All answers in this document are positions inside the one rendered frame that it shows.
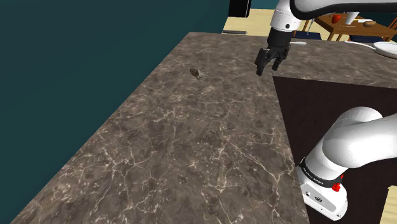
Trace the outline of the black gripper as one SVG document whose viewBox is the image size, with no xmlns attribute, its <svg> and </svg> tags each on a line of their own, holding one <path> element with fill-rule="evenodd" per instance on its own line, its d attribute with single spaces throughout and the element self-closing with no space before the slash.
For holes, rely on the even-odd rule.
<svg viewBox="0 0 397 224">
<path fill-rule="evenodd" d="M 281 62 L 285 60 L 288 56 L 290 50 L 290 41 L 293 37 L 293 31 L 284 32 L 278 31 L 273 27 L 270 29 L 267 44 L 268 48 L 260 48 L 254 64 L 256 65 L 256 74 L 261 76 L 263 74 L 264 67 L 268 64 L 271 59 L 270 49 L 275 50 L 274 53 L 274 63 L 272 65 L 272 70 L 278 70 Z"/>
</svg>

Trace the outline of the black box-shaped furniture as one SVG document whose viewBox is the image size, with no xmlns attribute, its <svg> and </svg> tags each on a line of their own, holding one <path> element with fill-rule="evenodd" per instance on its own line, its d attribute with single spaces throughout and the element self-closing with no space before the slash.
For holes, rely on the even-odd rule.
<svg viewBox="0 0 397 224">
<path fill-rule="evenodd" d="M 228 16 L 247 18 L 251 9 L 252 0 L 230 0 Z"/>
</svg>

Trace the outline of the dark robot stand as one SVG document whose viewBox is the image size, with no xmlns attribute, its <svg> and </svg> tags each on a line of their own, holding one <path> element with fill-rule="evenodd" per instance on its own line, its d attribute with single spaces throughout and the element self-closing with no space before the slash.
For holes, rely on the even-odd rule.
<svg viewBox="0 0 397 224">
<path fill-rule="evenodd" d="M 336 119 L 366 106 L 382 116 L 397 113 L 397 88 L 371 87 L 296 78 L 273 78 L 294 161 L 308 155 Z M 397 186 L 397 158 L 381 160 L 344 174 L 348 208 L 331 221 L 311 207 L 310 224 L 379 224 L 388 188 Z"/>
</svg>

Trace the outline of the small mottled brown lump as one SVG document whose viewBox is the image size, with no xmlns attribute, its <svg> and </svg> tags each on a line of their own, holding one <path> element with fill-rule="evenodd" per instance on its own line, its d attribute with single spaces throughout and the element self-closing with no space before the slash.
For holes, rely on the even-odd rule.
<svg viewBox="0 0 397 224">
<path fill-rule="evenodd" d="M 198 80 L 207 76 L 205 72 L 194 68 L 190 69 L 190 73 Z"/>
</svg>

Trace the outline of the wooden dining table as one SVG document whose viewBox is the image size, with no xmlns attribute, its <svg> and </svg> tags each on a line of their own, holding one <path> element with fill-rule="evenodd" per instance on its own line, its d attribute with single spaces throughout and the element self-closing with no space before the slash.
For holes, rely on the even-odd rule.
<svg viewBox="0 0 397 224">
<path fill-rule="evenodd" d="M 357 16 L 351 24 L 346 24 L 347 14 L 332 13 L 314 19 L 320 27 L 329 32 L 328 41 L 337 36 L 336 41 L 340 41 L 342 36 L 373 36 L 381 37 L 384 41 L 390 41 L 397 35 L 397 25 L 384 26 L 376 21 L 359 22 L 363 17 Z"/>
</svg>

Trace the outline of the long white utensil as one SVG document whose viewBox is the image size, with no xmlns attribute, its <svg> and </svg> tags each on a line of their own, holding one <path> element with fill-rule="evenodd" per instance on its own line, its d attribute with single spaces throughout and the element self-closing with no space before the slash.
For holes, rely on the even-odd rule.
<svg viewBox="0 0 397 224">
<path fill-rule="evenodd" d="M 359 42 L 355 42 L 355 41 L 343 41 L 343 42 L 344 43 L 349 43 L 349 44 L 354 44 L 354 45 L 359 45 L 359 46 L 365 46 L 365 47 L 368 47 L 368 48 L 370 48 L 372 50 L 376 50 L 376 48 L 374 46 L 370 46 L 370 45 L 367 45 L 367 44 L 364 44 L 364 43 L 359 43 Z"/>
</svg>

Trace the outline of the white plate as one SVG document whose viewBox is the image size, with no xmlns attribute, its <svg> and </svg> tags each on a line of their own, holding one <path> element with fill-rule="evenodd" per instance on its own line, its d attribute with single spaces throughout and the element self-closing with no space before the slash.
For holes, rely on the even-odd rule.
<svg viewBox="0 0 397 224">
<path fill-rule="evenodd" d="M 395 42 L 387 42 L 387 41 L 379 41 L 373 44 L 375 48 L 375 52 L 381 54 L 385 57 L 397 59 L 397 43 Z"/>
</svg>

